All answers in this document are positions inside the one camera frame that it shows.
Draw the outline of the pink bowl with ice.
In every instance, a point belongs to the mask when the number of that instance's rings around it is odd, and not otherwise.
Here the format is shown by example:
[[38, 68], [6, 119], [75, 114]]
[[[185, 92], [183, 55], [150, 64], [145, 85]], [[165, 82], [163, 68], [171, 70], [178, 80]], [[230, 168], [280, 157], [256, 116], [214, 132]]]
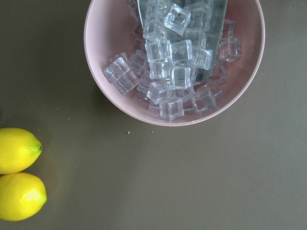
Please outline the pink bowl with ice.
[[258, 0], [230, 0], [226, 18], [237, 23], [235, 36], [241, 40], [242, 57], [227, 65], [228, 78], [221, 88], [223, 97], [215, 110], [188, 113], [167, 121], [150, 112], [148, 103], [139, 99], [136, 90], [122, 95], [103, 75], [108, 58], [131, 53], [133, 18], [124, 0], [94, 0], [90, 3], [84, 25], [84, 49], [89, 69], [107, 99], [122, 112], [140, 121], [166, 127], [193, 125], [217, 116], [246, 91], [261, 63], [265, 46], [265, 22]]

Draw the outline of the yellow lemon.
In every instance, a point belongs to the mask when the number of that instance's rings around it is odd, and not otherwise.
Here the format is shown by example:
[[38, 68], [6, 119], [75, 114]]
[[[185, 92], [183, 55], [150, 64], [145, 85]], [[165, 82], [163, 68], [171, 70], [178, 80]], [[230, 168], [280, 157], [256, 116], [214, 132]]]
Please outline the yellow lemon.
[[0, 173], [20, 172], [40, 156], [43, 146], [29, 131], [16, 127], [0, 129]]
[[20, 221], [36, 214], [47, 201], [42, 180], [17, 172], [0, 177], [0, 218]]

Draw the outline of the yellow lemon upper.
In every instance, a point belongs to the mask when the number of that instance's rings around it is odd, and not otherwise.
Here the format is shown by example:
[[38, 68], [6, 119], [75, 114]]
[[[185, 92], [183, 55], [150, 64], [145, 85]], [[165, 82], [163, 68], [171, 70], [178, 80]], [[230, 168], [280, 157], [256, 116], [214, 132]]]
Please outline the yellow lemon upper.
[[43, 146], [29, 131], [16, 127], [0, 129], [0, 173], [20, 172], [40, 156]]

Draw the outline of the yellow lemon lower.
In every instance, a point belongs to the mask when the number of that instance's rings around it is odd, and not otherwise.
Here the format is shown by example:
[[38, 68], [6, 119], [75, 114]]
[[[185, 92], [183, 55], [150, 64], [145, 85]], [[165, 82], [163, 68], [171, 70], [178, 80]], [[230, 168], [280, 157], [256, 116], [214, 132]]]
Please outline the yellow lemon lower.
[[0, 177], [0, 218], [20, 221], [36, 214], [47, 201], [42, 180], [17, 172]]

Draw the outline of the metal ice scoop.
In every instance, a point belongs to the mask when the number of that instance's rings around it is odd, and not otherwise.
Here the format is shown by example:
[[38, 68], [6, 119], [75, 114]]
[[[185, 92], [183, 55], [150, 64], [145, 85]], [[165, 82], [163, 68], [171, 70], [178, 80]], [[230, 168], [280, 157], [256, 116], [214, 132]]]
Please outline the metal ice scoop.
[[143, 37], [159, 43], [166, 60], [190, 67], [194, 85], [212, 70], [223, 30], [225, 0], [140, 0]]

